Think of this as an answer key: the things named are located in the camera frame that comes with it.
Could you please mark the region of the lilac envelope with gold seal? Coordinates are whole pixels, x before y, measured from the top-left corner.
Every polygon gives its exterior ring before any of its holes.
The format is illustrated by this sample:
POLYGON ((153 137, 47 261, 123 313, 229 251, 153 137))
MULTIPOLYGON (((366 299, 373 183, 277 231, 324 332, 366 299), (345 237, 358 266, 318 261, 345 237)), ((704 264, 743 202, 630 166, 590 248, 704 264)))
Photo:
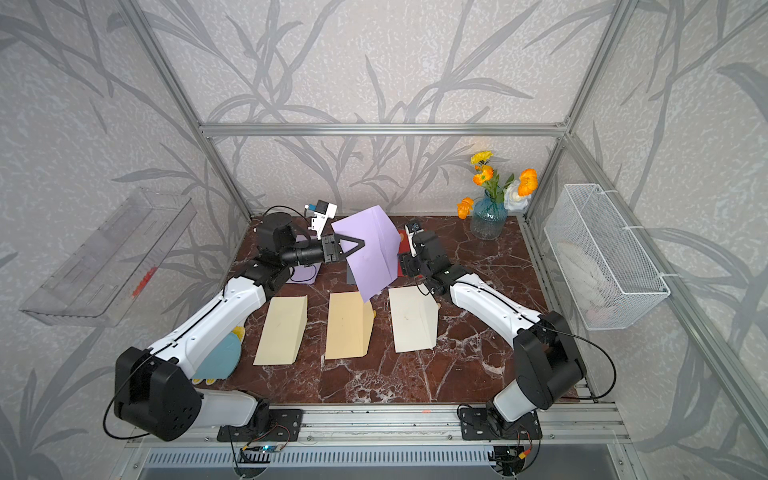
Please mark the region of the lilac envelope with gold seal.
POLYGON ((319 274, 320 266, 320 263, 315 263, 311 265, 300 265, 294 267, 291 278, 287 281, 287 283, 303 285, 314 284, 319 274))

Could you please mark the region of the red envelope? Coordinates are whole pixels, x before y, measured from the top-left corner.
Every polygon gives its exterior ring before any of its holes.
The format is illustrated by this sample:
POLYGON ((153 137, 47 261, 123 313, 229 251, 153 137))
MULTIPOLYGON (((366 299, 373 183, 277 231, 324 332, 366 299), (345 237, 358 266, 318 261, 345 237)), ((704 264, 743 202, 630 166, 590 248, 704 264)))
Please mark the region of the red envelope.
POLYGON ((413 252, 411 245, 411 238, 407 229, 399 230, 400 243, 398 247, 398 276, 399 277, 414 277, 413 270, 413 252))

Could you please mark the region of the cream white envelope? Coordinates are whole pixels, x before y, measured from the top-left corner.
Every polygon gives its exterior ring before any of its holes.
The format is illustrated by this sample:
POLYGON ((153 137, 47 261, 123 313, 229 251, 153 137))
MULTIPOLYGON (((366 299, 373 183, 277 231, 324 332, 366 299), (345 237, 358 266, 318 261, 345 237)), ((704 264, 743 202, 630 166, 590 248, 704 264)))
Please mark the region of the cream white envelope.
POLYGON ((396 353, 433 349, 437 344, 439 305, 418 286, 388 290, 396 353))

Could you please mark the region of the pale yellow envelope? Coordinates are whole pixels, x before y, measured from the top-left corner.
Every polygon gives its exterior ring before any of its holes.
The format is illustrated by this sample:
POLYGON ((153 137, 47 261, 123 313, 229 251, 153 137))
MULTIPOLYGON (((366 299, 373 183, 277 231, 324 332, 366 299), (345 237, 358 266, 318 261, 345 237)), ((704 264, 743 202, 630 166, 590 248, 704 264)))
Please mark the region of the pale yellow envelope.
POLYGON ((293 364, 307 323, 308 298, 275 297, 269 302, 266 321, 254 357, 255 366, 293 364))

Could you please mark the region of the tan kraft envelope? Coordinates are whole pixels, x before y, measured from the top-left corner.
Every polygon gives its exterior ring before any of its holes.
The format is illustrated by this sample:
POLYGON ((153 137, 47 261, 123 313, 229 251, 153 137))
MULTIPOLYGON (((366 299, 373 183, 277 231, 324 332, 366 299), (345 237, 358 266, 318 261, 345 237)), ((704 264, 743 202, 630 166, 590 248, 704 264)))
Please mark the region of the tan kraft envelope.
POLYGON ((376 313, 359 292, 331 293, 325 359, 364 357, 368 353, 376 313))

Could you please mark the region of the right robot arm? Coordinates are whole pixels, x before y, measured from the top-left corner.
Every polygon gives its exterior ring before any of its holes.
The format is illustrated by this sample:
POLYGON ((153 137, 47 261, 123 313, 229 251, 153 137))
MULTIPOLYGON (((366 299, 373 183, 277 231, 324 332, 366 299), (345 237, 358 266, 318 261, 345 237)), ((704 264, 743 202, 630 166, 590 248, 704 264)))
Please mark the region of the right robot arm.
POLYGON ((572 398, 568 392, 587 373, 579 341, 607 353, 573 333, 560 313, 524 307, 451 262, 437 235, 418 223, 406 226, 402 240, 408 244, 398 256, 404 275, 421 277, 430 294, 446 297, 471 313, 513 349, 516 377, 485 407, 487 428, 497 436, 556 401, 572 398))

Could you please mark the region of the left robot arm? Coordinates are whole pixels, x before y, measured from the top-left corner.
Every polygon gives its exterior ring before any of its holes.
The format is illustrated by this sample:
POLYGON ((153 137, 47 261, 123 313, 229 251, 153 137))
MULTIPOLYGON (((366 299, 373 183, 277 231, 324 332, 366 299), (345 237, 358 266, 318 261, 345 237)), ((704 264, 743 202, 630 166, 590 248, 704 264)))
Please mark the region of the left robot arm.
POLYGON ((326 220, 318 213, 303 229, 288 213, 265 215, 255 229, 257 255, 220 293, 148 348, 130 347, 118 357, 105 413, 164 441, 191 428, 256 427, 257 398, 241 391, 206 393, 192 380, 220 342, 279 292, 295 267, 339 263, 365 247, 361 238, 325 234, 326 220))

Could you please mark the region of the blue glass vase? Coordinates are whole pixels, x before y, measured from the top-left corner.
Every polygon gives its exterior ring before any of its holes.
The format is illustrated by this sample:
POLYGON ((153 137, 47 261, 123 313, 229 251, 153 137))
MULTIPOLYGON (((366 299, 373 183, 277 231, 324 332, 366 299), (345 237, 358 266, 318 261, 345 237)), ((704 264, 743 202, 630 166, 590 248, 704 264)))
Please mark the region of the blue glass vase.
POLYGON ((497 203, 488 195, 478 198, 471 214, 470 230, 481 240, 498 238, 508 217, 503 203, 497 203))

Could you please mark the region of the orange and yellow flowers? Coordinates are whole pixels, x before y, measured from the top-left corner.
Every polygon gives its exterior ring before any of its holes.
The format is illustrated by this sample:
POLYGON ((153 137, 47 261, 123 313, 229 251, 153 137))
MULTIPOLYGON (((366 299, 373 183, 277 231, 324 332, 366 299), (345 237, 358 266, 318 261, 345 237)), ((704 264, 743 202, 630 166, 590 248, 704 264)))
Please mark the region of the orange and yellow flowers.
MULTIPOLYGON (((478 198, 488 195, 495 202, 503 203, 508 213, 524 211, 539 187, 537 171, 528 168, 519 174, 504 176, 490 164, 492 156, 491 151, 482 151, 470 159, 470 164, 475 170, 472 180, 483 191, 482 196, 478 198)), ((457 204, 460 219, 466 219, 472 214, 477 199, 465 197, 457 204)))

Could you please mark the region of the white cloth in basket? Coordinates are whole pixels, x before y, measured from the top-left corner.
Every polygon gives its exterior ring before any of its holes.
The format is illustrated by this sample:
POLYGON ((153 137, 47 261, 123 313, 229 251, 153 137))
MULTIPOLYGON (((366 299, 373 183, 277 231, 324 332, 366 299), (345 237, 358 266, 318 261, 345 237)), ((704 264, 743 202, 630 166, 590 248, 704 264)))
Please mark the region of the white cloth in basket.
POLYGON ((561 270, 580 311, 593 325, 606 326, 614 313, 610 283, 597 262, 581 247, 557 242, 561 270))

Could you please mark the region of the left green circuit board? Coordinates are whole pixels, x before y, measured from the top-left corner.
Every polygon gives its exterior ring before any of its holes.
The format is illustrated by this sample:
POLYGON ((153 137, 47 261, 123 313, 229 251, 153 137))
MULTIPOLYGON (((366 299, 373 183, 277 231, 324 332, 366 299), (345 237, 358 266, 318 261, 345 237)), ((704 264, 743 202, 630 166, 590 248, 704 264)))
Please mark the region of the left green circuit board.
POLYGON ((258 454, 279 453, 285 448, 285 444, 267 444, 267 445, 251 445, 244 446, 241 451, 252 452, 258 454))

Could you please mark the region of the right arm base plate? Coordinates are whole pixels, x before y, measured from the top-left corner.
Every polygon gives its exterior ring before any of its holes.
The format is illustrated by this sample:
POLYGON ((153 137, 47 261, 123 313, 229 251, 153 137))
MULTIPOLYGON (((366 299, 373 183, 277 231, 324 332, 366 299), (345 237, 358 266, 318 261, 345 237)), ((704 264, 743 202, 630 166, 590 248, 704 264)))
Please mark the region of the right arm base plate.
POLYGON ((463 440, 540 440, 542 431, 536 411, 524 414, 515 421, 505 420, 490 407, 472 407, 460 404, 456 415, 463 440))

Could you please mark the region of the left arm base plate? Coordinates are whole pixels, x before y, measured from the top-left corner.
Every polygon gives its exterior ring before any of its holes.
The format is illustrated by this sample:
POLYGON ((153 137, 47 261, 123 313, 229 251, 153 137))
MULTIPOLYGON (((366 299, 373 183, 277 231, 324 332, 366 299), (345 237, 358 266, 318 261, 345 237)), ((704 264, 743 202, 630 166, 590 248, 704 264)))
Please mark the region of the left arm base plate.
POLYGON ((261 409, 244 426, 222 426, 218 431, 216 440, 225 443, 296 442, 299 437, 303 414, 302 409, 261 409))

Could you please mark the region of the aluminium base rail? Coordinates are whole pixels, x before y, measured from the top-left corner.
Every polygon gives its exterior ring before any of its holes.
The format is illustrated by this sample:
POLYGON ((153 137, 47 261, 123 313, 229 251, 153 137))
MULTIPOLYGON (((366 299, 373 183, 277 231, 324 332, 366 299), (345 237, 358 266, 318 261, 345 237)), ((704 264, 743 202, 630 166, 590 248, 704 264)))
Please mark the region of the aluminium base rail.
MULTIPOLYGON (((299 437, 290 446, 457 445, 462 441, 453 404, 283 405, 304 411, 299 437)), ((611 403, 560 403, 537 413, 540 440, 473 440, 526 447, 552 444, 628 443, 630 436, 611 403)), ((178 441, 212 442, 220 428, 194 427, 178 441)))

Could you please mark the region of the clear acrylic wall shelf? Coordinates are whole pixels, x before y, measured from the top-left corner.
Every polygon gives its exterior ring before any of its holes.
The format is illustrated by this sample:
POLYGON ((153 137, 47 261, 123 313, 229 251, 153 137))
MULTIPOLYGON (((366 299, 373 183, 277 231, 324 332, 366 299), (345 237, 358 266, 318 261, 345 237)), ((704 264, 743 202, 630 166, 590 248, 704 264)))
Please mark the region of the clear acrylic wall shelf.
POLYGON ((187 195, 134 190, 20 311, 50 326, 117 326, 196 213, 187 195))

